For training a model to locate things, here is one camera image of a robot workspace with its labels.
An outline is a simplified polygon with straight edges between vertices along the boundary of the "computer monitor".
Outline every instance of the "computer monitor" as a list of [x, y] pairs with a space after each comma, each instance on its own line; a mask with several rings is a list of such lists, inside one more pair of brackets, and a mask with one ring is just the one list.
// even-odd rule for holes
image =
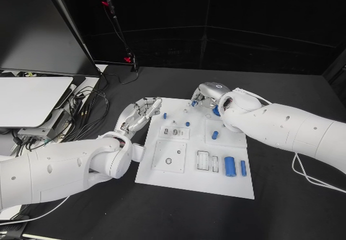
[[100, 77], [57, 0], [0, 1], [0, 69]]

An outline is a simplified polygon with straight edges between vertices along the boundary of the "robotic hand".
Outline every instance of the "robotic hand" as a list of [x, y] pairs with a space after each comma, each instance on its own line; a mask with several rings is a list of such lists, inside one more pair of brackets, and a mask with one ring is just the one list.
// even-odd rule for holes
[[132, 137], [161, 114], [163, 100], [143, 98], [125, 109], [116, 129], [97, 139], [44, 146], [0, 162], [0, 209], [50, 202], [119, 179], [132, 160], [143, 160], [146, 147]]
[[212, 108], [218, 105], [227, 128], [246, 133], [264, 144], [305, 154], [336, 167], [346, 174], [346, 124], [326, 119], [295, 107], [273, 104], [254, 93], [223, 84], [199, 85], [194, 106]]

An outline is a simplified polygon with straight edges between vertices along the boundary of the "tabletop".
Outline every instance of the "tabletop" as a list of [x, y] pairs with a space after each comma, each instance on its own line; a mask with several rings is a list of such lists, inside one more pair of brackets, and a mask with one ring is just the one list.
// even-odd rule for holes
[[[109, 66], [106, 73], [119, 74], [127, 82], [136, 77], [130, 69]], [[142, 67], [133, 83], [120, 85], [113, 75], [107, 79], [110, 112], [87, 139], [114, 130], [122, 111], [140, 98], [191, 99], [205, 82], [243, 88], [273, 103], [346, 121], [346, 109], [318, 75]], [[103, 113], [100, 99], [90, 120]], [[145, 144], [148, 132], [149, 124], [136, 133], [133, 143]], [[295, 173], [293, 152], [250, 137], [247, 142], [254, 200], [139, 184], [139, 163], [132, 162], [123, 178], [73, 195], [57, 211], [28, 223], [24, 233], [65, 240], [344, 239], [346, 194], [310, 184]], [[302, 161], [312, 177], [346, 189], [346, 176], [336, 168], [308, 156]], [[29, 216], [41, 216], [60, 202], [34, 204]]]

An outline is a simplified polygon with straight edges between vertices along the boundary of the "black background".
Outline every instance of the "black background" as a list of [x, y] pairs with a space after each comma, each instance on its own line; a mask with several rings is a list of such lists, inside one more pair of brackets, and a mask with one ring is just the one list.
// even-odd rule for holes
[[[345, 1], [113, 2], [142, 66], [322, 75], [345, 49]], [[101, 0], [65, 4], [94, 60], [125, 62]]]
[[[129, 66], [109, 66], [125, 82], [136, 77]], [[86, 136], [96, 139], [114, 130], [119, 116], [143, 97], [191, 99], [201, 83], [215, 81], [338, 121], [346, 110], [322, 76], [142, 67], [136, 82], [120, 85], [109, 76], [110, 112]], [[104, 114], [96, 103], [90, 121]], [[133, 143], [145, 144], [149, 124]], [[73, 195], [44, 218], [28, 223], [25, 234], [65, 240], [342, 240], [346, 225], [346, 194], [310, 184], [295, 173], [295, 153], [247, 137], [254, 200], [135, 183], [139, 163], [120, 179], [99, 183]], [[308, 174], [346, 189], [346, 176], [331, 165], [300, 156]], [[55, 202], [32, 204], [31, 218]]]

